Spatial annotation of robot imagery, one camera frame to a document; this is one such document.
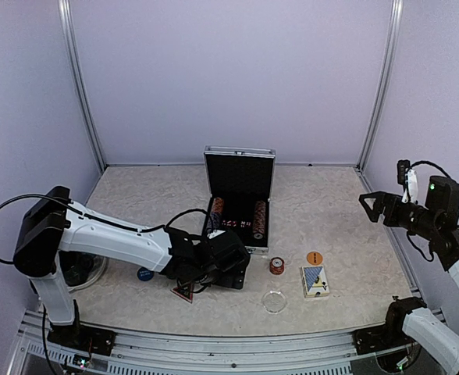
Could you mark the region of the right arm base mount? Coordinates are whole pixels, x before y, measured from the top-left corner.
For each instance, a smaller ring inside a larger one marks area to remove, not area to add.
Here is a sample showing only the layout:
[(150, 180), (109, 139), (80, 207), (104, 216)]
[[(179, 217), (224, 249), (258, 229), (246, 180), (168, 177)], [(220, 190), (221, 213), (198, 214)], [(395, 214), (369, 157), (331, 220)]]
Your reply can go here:
[(426, 307), (427, 305), (421, 298), (395, 299), (387, 309), (383, 324), (358, 329), (353, 332), (356, 353), (365, 355), (414, 342), (412, 338), (403, 332), (404, 319), (415, 309)]

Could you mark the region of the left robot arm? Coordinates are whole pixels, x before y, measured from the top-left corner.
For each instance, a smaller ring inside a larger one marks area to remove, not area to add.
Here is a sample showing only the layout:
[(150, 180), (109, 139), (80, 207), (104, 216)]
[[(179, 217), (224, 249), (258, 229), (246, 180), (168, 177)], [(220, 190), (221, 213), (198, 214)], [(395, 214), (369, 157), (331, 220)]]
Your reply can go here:
[(140, 226), (89, 209), (72, 200), (63, 186), (45, 195), (16, 196), (0, 204), (0, 211), (24, 199), (34, 199), (36, 204), (23, 217), (10, 264), (31, 281), (50, 323), (74, 348), (84, 346), (89, 331), (78, 322), (78, 306), (69, 295), (60, 252), (135, 264), (176, 280), (180, 287), (243, 287), (250, 255), (232, 231), (190, 234), (171, 222)]

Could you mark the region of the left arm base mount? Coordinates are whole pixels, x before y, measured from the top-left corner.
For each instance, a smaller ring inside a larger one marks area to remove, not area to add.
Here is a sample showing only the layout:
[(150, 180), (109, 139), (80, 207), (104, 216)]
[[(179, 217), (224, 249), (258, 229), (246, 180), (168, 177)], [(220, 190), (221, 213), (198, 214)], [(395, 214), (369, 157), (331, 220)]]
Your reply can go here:
[(79, 322), (59, 326), (50, 324), (48, 340), (63, 347), (77, 351), (110, 356), (115, 344), (116, 333), (98, 327), (91, 327)]

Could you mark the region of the blue playing card deck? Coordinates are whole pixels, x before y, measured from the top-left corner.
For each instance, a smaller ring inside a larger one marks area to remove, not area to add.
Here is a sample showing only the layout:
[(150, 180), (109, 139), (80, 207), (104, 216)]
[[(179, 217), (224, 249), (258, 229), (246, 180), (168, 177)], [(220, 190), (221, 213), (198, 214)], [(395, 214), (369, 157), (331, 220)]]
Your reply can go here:
[(329, 282), (323, 265), (302, 266), (300, 272), (305, 298), (321, 298), (330, 294)]

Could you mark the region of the aluminium poker case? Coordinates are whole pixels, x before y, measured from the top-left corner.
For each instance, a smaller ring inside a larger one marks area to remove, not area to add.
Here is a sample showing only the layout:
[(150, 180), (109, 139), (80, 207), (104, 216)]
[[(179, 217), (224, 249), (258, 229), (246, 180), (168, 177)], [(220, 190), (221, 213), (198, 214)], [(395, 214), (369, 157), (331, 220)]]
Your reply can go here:
[[(276, 152), (265, 148), (231, 148), (209, 145), (204, 150), (210, 199), (224, 200), (219, 230), (238, 234), (251, 254), (269, 253), (269, 217)], [(266, 203), (265, 236), (252, 233), (254, 207)]]

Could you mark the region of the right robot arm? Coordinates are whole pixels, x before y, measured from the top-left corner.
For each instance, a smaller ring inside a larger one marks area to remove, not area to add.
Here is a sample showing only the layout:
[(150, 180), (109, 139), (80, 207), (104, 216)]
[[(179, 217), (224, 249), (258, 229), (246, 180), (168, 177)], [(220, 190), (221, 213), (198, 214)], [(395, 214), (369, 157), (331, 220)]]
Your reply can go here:
[[(386, 227), (403, 228), (429, 243), (443, 270), (459, 289), (459, 183), (449, 177), (431, 176), (424, 205), (383, 191), (360, 195), (368, 218)], [(448, 374), (459, 374), (459, 335), (436, 318), (419, 298), (393, 301), (385, 323), (374, 333), (358, 330), (361, 344), (394, 347), (408, 339), (425, 349)]]

